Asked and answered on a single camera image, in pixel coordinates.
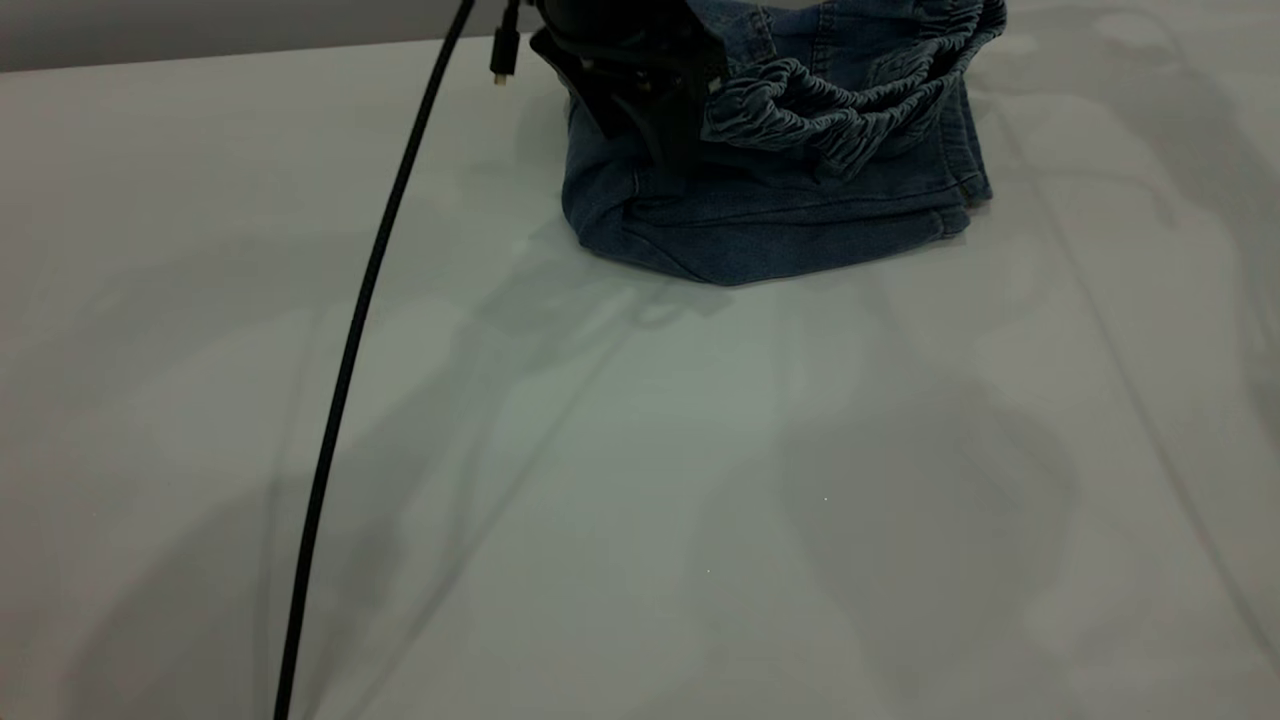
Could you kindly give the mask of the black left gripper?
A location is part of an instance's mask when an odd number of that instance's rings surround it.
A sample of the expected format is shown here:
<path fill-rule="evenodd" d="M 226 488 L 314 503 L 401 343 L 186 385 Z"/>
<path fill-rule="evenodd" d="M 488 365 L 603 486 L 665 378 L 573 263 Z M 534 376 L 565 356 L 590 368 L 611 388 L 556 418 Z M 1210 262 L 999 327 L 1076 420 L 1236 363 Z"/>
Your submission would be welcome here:
<path fill-rule="evenodd" d="M 727 76 L 723 41 L 686 1 L 535 1 L 531 49 L 581 97 L 603 97 L 602 129 L 676 176 L 701 158 L 707 99 Z M 672 88 L 694 95 L 664 94 Z"/>

